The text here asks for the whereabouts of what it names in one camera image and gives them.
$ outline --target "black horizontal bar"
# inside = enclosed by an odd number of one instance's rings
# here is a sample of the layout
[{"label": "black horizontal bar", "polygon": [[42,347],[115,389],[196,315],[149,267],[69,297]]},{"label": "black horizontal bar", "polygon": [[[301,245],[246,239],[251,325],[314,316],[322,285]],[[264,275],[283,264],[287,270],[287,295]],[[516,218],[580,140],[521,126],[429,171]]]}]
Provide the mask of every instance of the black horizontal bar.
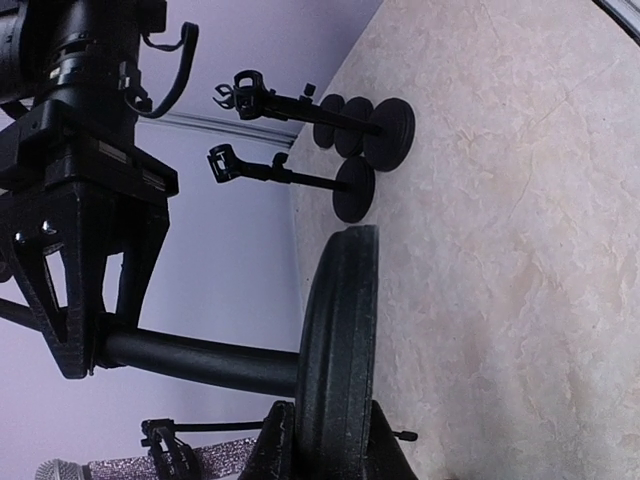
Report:
[{"label": "black horizontal bar", "polygon": [[[40,331],[29,307],[0,299],[0,317]],[[295,397],[298,354],[207,342],[147,330],[111,332],[102,360],[234,390]]]},{"label": "black horizontal bar", "polygon": [[40,325],[31,309],[24,305],[0,298],[0,317],[36,332],[40,331]]},{"label": "black horizontal bar", "polygon": [[206,432],[246,432],[249,430],[262,430],[264,422],[245,423],[176,423],[174,428],[179,433],[206,433]]}]

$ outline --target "marble floor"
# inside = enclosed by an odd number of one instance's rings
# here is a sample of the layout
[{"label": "marble floor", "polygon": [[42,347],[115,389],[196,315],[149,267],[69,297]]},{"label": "marble floor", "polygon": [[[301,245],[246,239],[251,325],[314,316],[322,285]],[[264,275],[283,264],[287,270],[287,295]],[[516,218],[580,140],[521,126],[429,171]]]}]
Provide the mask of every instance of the marble floor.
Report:
[{"label": "marble floor", "polygon": [[[417,113],[363,223],[375,397],[418,477],[640,478],[640,48],[588,0],[387,0],[329,92]],[[307,128],[290,163],[340,159]],[[306,296],[344,225],[293,192]]]}]

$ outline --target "black pole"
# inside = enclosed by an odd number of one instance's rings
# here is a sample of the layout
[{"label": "black pole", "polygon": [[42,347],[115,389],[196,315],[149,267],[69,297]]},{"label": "black pole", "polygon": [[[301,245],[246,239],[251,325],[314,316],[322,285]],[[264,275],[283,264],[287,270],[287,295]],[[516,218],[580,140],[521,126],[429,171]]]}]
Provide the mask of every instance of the black pole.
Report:
[{"label": "black pole", "polygon": [[[0,299],[0,317],[31,330],[31,309]],[[101,360],[193,382],[247,392],[295,397],[298,354],[195,340],[146,330],[107,336]]]},{"label": "black pole", "polygon": [[177,433],[247,432],[251,430],[262,430],[263,426],[264,421],[243,423],[176,423],[174,430]]},{"label": "black pole", "polygon": [[352,189],[352,186],[346,182],[338,182],[336,180],[330,180],[328,178],[314,177],[312,175],[305,175],[304,173],[295,173],[290,170],[286,170],[286,180],[282,183],[295,183],[298,185],[305,185],[307,187],[322,188],[324,190],[333,190],[335,192],[348,192]]},{"label": "black pole", "polygon": [[329,112],[319,105],[301,102],[300,100],[280,95],[268,97],[266,109],[301,122],[328,125],[343,130],[366,133],[374,137],[384,134],[383,128],[374,123],[363,122],[346,115]]},{"label": "black pole", "polygon": [[40,331],[40,325],[36,317],[31,312],[31,309],[24,305],[0,298],[0,317],[36,332]]}]

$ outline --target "white wall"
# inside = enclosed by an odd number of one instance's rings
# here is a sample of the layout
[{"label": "white wall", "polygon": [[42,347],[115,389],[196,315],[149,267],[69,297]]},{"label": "white wall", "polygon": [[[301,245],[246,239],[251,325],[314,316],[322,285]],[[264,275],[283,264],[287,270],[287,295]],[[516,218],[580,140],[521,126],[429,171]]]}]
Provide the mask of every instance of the white wall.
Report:
[{"label": "white wall", "polygon": [[[287,187],[242,179],[217,185],[206,155],[223,138],[141,125],[138,141],[179,171],[182,188],[171,200],[172,227],[141,326],[297,351],[302,313]],[[232,143],[247,160],[266,162],[276,151]],[[115,288],[111,283],[108,297]],[[0,297],[23,301],[13,283],[0,285]],[[50,458],[87,462],[144,455],[139,424],[145,419],[253,421],[274,401],[129,368],[66,381],[41,335],[4,321],[0,384],[0,476],[11,480],[33,478]],[[185,440],[202,445],[240,436]]]}]

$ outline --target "round stand base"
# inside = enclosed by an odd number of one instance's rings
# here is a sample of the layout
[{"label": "round stand base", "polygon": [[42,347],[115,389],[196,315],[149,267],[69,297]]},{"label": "round stand base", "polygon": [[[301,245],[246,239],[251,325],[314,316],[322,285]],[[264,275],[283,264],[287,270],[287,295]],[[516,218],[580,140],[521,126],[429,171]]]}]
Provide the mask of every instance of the round stand base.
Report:
[{"label": "round stand base", "polygon": [[[340,95],[327,95],[324,100],[320,103],[320,107],[323,110],[331,113],[340,113],[344,108],[345,102],[344,98]],[[320,148],[331,148],[333,147],[335,140],[335,127],[330,127],[329,125],[320,125],[315,124],[313,126],[313,141]]]},{"label": "round stand base", "polygon": [[[373,104],[363,97],[356,97],[349,100],[340,111],[345,117],[355,118],[363,122],[369,121],[373,113]],[[355,157],[362,153],[363,133],[356,130],[343,130],[336,128],[336,151],[342,158]]]},{"label": "round stand base", "polygon": [[295,448],[304,478],[361,478],[369,443],[378,297],[378,231],[329,240],[302,333]]},{"label": "round stand base", "polygon": [[347,192],[333,192],[333,210],[345,223],[358,223],[369,212],[376,191],[376,174],[362,157],[351,157],[342,164],[336,181],[348,183]]},{"label": "round stand base", "polygon": [[404,100],[391,98],[376,107],[369,122],[382,127],[384,134],[365,135],[365,158],[375,170],[391,172],[407,158],[413,145],[416,131],[413,108]]}]

